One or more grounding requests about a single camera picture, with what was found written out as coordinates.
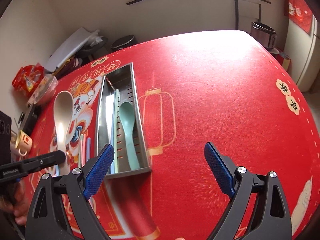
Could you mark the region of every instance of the metal utensil holder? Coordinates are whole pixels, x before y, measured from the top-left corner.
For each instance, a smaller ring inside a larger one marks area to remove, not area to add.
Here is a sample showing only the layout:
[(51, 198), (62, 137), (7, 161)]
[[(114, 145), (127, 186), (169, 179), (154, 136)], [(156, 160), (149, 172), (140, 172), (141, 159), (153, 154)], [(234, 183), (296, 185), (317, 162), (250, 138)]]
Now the metal utensil holder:
[[(115, 90), (119, 89), (119, 98), (114, 98)], [(112, 125), (113, 106), (116, 103), (114, 113), (117, 115), (117, 123)], [(140, 164), (140, 169), (130, 170), (128, 156), (126, 152), (125, 136), (122, 124), (119, 118), (119, 107), (124, 102), (130, 102), (134, 107), (135, 125), (133, 127), (133, 142), (135, 151)], [(106, 178), (119, 178), (131, 176), (135, 174), (150, 172), (149, 155), (146, 150), (145, 140), (142, 132), (140, 119), (140, 111), (138, 97), (133, 73), (133, 64), (124, 65), (103, 77), (96, 123), (96, 138), (95, 138), (95, 156), (105, 146), (106, 143), (112, 144), (111, 134), (112, 128), (117, 129), (117, 151), (115, 158), (118, 162), (118, 173), (107, 174)]]

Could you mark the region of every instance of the metal screw cap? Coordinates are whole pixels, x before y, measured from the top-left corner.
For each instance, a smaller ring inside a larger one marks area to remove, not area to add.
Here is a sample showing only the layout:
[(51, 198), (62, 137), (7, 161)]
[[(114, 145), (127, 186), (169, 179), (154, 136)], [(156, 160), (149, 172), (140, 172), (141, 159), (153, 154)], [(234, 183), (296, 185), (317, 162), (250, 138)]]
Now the metal screw cap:
[(49, 173), (45, 173), (42, 175), (42, 179), (47, 179), (47, 178), (49, 178)]
[(246, 169), (245, 167), (240, 166), (240, 167), (238, 167), (238, 171), (239, 171), (240, 173), (246, 173), (246, 172), (247, 172), (247, 169)]
[(277, 176), (277, 174), (274, 171), (270, 171), (269, 174), (273, 178), (275, 178)]
[(80, 168), (75, 168), (75, 169), (72, 170), (72, 173), (75, 174), (75, 175), (79, 174), (80, 172), (81, 172)]

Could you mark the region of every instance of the box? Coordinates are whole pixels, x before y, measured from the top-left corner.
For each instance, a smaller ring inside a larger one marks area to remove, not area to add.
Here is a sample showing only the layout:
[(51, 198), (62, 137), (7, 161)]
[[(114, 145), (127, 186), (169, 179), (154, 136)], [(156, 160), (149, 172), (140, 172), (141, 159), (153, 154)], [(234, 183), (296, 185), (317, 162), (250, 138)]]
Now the box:
[(275, 58), (280, 63), (280, 65), (284, 68), (284, 70), (287, 71), (291, 62), (289, 56), (284, 52), (280, 52), (279, 54), (275, 55)]
[[(119, 108), (124, 102), (132, 104), (135, 115), (132, 137), (140, 168), (134, 170), (130, 168), (124, 129), (119, 116)], [(98, 103), (95, 141), (95, 155), (107, 143), (115, 148), (115, 160), (106, 175), (106, 179), (151, 171), (149, 155), (142, 132), (132, 63), (122, 66), (103, 77)]]

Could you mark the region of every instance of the red tablecloth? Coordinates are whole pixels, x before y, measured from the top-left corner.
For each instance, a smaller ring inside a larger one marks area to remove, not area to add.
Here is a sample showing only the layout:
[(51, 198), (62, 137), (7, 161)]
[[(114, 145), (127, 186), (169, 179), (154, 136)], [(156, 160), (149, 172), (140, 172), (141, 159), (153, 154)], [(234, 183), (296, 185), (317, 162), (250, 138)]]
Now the red tablecloth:
[[(74, 95), (68, 134), (72, 168), (81, 133), (94, 134), (102, 76), (133, 62), (152, 174), (100, 187), (94, 210), (113, 239), (206, 239), (228, 197), (204, 159), (212, 141), (249, 171), (276, 171), (296, 236), (320, 201), (319, 135), (303, 95), (263, 47), (240, 31), (188, 33), (147, 41), (87, 64), (59, 81)], [(56, 147), (53, 101), (32, 134), (30, 156)], [(31, 198), (41, 172), (27, 180)], [(79, 232), (68, 200), (70, 224)], [(245, 230), (245, 216), (237, 235)]]

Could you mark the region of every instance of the plastic bag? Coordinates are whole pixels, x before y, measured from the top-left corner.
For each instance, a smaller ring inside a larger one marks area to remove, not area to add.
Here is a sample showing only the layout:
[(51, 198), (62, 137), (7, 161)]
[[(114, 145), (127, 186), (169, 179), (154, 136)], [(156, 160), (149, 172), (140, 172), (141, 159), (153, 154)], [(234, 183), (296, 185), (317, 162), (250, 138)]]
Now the plastic bag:
[(90, 39), (88, 42), (90, 44), (90, 47), (93, 47), (97, 44), (99, 44), (102, 41), (103, 36), (94, 36), (92, 39)]
[(12, 86), (15, 90), (21, 91), (26, 98), (29, 98), (36, 90), (44, 77), (44, 67), (39, 63), (20, 68), (15, 78), (12, 80)]
[(48, 103), (56, 92), (58, 80), (55, 76), (47, 74), (44, 76), (32, 96), (28, 100), (28, 104), (38, 106)]

